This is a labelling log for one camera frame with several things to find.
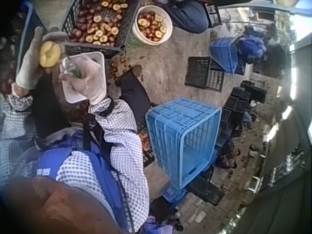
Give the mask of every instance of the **hand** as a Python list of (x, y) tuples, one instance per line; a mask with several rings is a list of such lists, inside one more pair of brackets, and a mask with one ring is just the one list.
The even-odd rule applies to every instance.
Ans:
[(73, 58), (73, 61), (82, 72), (82, 78), (75, 78), (62, 71), (59, 78), (69, 82), (75, 91), (89, 99), (91, 105), (97, 105), (106, 97), (106, 85), (101, 66), (88, 56)]
[[(17, 86), (26, 90), (34, 89), (39, 80), (36, 71), (39, 65), (41, 45), (49, 40), (63, 40), (67, 37), (65, 32), (51, 32), (43, 36), (43, 28), (35, 28), (34, 37), (30, 43), (29, 49), (25, 53), (20, 71), (16, 77)], [(15, 92), (19, 95), (17, 87), (15, 88)]]

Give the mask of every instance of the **blue plastic crate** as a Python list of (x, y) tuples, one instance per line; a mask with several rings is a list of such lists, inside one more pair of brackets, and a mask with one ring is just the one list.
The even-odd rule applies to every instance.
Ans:
[(161, 192), (162, 196), (174, 206), (177, 206), (180, 202), (182, 202), (187, 194), (186, 189), (176, 189), (170, 182), (162, 189)]
[(226, 71), (234, 74), (237, 64), (237, 49), (233, 38), (218, 38), (210, 45), (213, 59)]
[(211, 162), (220, 118), (220, 107), (186, 98), (146, 114), (158, 164), (176, 188), (184, 188)]
[(36, 14), (32, 4), (28, 1), (25, 1), (20, 6), (20, 11), (27, 14), (24, 24), (24, 29), (20, 38), (19, 43), (19, 54), (18, 54), (18, 60), (17, 60), (17, 66), (16, 66), (16, 74), (19, 73), (21, 64), (23, 62), (24, 55), (26, 54), (26, 51), (28, 50), (31, 40), (34, 37), (35, 34), (35, 28), (37, 26), (41, 26), (44, 28), (43, 23), (41, 22), (40, 18)]

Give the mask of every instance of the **concrete floor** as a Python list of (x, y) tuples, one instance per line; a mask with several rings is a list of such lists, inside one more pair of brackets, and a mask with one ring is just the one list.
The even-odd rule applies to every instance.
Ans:
[[(60, 26), (71, 0), (32, 0), (38, 16), (47, 29)], [(184, 85), (189, 56), (209, 56), (210, 32), (208, 29), (200, 35), (174, 28), (171, 38), (160, 46), (128, 47), (127, 57), (131, 65), (143, 67), (143, 86), (151, 101), (164, 103), (178, 97), (187, 97), (205, 103), (223, 106), (233, 87), (249, 79), (251, 67), (246, 67), (245, 76), (225, 74), (221, 93)], [(215, 27), (219, 37), (236, 35), (235, 26), (228, 30), (224, 24)], [(110, 86), (108, 93), (117, 98), (119, 88)], [(151, 200), (160, 195), (161, 188), (169, 178), (154, 162), (145, 169), (150, 187)]]

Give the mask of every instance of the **dark pants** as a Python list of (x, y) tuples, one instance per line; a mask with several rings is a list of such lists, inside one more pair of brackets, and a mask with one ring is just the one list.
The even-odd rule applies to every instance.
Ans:
[[(122, 75), (120, 86), (120, 99), (128, 103), (136, 122), (140, 123), (150, 107), (150, 100), (144, 87), (130, 72)], [(31, 91), (31, 95), (33, 97), (32, 116), (39, 137), (45, 138), (63, 128), (71, 127), (55, 96), (51, 75), (45, 74), (41, 77), (36, 89)]]
[(190, 33), (203, 33), (209, 27), (203, 3), (195, 0), (177, 2), (175, 5), (162, 5), (174, 26)]

